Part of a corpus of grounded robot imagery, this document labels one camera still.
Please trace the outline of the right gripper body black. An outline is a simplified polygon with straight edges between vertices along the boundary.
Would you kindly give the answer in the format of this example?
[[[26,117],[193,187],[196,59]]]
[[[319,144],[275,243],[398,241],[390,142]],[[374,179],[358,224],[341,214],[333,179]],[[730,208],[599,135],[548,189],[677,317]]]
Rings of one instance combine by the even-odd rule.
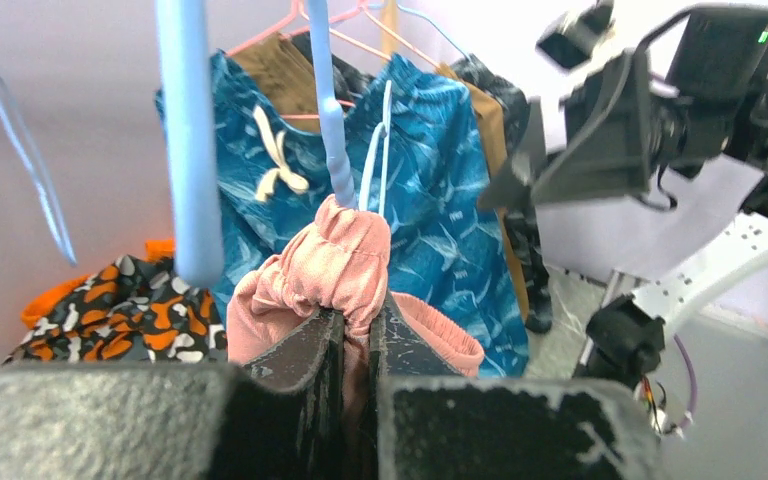
[[[587,142],[640,146],[650,155],[648,64],[627,49],[587,76],[560,103],[567,135],[565,149]]]

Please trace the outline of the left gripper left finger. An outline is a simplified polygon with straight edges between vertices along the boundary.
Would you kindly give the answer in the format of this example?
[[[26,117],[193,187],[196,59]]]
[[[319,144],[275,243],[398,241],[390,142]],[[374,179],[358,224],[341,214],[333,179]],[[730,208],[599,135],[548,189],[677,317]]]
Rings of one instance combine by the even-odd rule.
[[[335,479],[343,318],[253,362],[0,369],[0,479]]]

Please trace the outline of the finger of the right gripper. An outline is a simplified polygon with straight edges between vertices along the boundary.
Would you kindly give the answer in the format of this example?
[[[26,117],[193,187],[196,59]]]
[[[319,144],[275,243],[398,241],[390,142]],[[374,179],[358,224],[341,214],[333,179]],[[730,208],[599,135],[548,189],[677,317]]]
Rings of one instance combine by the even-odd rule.
[[[525,134],[477,200],[479,210],[519,210],[531,202],[532,187],[547,165],[541,99],[529,98]]]
[[[602,200],[640,193],[648,181],[650,155],[640,146],[587,142],[549,152],[529,148],[531,196],[537,204]]]

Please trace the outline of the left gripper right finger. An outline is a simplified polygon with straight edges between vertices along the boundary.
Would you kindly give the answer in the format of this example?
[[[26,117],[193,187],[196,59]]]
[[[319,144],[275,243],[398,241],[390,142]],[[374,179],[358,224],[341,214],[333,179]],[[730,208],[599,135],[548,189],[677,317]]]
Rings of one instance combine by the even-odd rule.
[[[660,479],[660,442],[623,385],[466,377],[387,299],[371,330],[367,449],[378,479]]]

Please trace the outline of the pink shorts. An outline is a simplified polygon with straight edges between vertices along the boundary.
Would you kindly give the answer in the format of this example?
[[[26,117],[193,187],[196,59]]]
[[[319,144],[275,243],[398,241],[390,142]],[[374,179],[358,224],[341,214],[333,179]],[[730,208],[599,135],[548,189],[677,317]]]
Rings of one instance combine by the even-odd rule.
[[[280,253],[244,275],[226,311],[228,359],[240,365],[276,346],[318,308],[342,313],[346,479],[377,474],[377,456],[361,437],[361,422],[371,399],[372,322],[390,295],[390,248],[382,216],[341,207],[328,196]]]

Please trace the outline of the light blue wire hanger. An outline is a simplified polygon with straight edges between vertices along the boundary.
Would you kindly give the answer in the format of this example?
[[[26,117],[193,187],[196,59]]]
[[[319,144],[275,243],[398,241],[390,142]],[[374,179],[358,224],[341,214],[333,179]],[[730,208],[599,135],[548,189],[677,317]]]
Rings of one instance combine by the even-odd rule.
[[[333,84],[328,7],[324,1],[309,1],[306,9],[326,165],[338,204],[355,207],[358,198],[346,150],[343,112]],[[175,266],[186,283],[207,288],[222,276],[224,250],[206,6],[202,1],[158,1],[155,12]]]

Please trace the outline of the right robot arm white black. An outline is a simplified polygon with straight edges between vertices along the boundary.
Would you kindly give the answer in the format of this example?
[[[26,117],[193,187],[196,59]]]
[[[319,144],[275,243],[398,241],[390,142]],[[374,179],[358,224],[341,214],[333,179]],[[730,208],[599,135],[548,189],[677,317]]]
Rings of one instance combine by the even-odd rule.
[[[681,221],[659,229],[710,240],[667,273],[597,310],[578,377],[641,384],[683,324],[768,267],[768,6],[686,7],[636,43],[613,37],[613,5],[563,17],[538,49],[578,71],[559,102],[566,141],[546,147],[538,103],[526,135],[479,198],[484,209],[626,197]]]

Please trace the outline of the blue hanger with grey shorts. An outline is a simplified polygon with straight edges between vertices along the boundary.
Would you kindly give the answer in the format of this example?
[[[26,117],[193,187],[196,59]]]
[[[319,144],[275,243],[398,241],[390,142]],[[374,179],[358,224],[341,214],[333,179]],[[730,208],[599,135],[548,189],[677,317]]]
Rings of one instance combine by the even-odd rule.
[[[471,54],[464,43],[434,12],[436,1],[397,1],[397,25],[400,34],[419,52],[436,63],[451,64]]]

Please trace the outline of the blue shark print shorts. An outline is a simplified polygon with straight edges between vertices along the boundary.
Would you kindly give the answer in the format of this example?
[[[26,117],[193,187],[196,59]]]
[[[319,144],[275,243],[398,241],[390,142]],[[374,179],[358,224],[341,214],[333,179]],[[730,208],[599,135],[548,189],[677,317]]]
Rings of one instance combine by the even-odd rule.
[[[210,60],[225,265],[211,291],[225,310],[236,284],[310,223],[332,185],[321,137],[289,126],[253,77],[223,53]],[[402,56],[374,78],[345,119],[359,177],[382,97],[392,95],[384,205],[389,286],[435,307],[474,337],[483,377],[519,376],[528,337],[495,213],[476,201],[488,182],[468,88]]]

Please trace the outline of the orange camouflage shorts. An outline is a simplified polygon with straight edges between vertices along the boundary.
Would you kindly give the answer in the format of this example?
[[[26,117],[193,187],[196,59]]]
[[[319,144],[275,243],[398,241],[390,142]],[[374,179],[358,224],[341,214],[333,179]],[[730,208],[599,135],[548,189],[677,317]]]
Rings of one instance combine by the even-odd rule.
[[[176,274],[174,241],[149,240],[145,249],[31,301],[20,314],[26,335],[7,362],[226,361],[213,296]]]

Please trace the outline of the pink hanger with brown shorts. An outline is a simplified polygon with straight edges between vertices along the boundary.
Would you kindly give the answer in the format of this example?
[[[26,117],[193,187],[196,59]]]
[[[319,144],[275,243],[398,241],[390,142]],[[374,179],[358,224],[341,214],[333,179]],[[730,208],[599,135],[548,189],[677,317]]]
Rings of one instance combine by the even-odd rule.
[[[439,64],[432,57],[410,43],[398,32],[398,12],[400,11],[398,1],[363,0],[358,1],[357,6],[364,15],[382,30],[382,52],[385,55],[395,53],[396,48],[402,46],[415,54],[433,69],[439,67]]]

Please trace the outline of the brown shorts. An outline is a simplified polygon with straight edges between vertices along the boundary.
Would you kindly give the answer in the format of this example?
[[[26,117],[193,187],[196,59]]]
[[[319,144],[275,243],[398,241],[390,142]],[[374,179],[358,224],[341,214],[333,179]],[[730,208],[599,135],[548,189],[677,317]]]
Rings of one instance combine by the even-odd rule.
[[[274,34],[230,56],[253,79],[278,113],[312,114],[315,82],[307,34],[284,37]],[[469,55],[435,72],[465,84],[471,95],[489,173],[494,175],[524,136],[529,104],[524,93],[507,79],[494,74],[476,56]],[[506,262],[522,319],[531,320],[527,275],[522,260],[528,252],[509,233],[511,219],[499,210]]]

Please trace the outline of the pink hanger with blue shorts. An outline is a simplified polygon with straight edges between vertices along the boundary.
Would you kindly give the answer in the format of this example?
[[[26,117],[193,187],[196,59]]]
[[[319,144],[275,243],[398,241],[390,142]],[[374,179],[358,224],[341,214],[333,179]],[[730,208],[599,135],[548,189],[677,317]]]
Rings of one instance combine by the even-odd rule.
[[[343,12],[339,13],[337,15],[334,15],[332,18],[329,19],[329,26],[333,29],[338,24],[348,21],[350,19],[353,19],[359,15],[364,15],[360,8],[357,6],[357,2],[355,5]],[[290,2],[290,11],[289,13],[278,20],[275,24],[267,27],[264,31],[258,33],[253,38],[246,40],[242,44],[239,44],[238,46],[232,48],[229,51],[229,54],[238,54],[245,50],[248,47],[254,46],[258,43],[261,43],[263,40],[267,39],[269,36],[272,36],[273,34],[282,34],[284,36],[296,36],[297,34],[306,33],[310,30],[310,24],[307,24],[303,27],[296,28],[294,30],[287,30],[288,26],[291,26],[293,23],[298,23],[301,20],[305,20],[307,22],[310,21],[310,16],[308,12],[305,10],[305,2],[304,1],[291,1]],[[344,40],[351,45],[357,46],[358,48],[361,48],[362,50],[365,50],[369,53],[373,53],[374,55],[384,59],[388,60],[391,55],[385,55],[382,50],[382,40],[381,40],[381,47],[371,47],[369,45],[366,45],[365,43],[361,42],[360,40],[353,39],[345,34],[342,34],[340,32],[337,32],[336,30],[332,30],[331,34],[340,38],[341,40]]]

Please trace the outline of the blue hanger on left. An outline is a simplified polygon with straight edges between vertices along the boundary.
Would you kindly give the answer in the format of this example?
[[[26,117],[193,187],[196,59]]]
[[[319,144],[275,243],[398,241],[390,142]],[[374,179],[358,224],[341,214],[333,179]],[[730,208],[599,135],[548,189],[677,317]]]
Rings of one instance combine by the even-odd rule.
[[[0,76],[0,124],[15,154],[33,184],[48,230],[60,255],[72,267],[76,253],[60,201],[44,157],[27,126],[15,96]]]

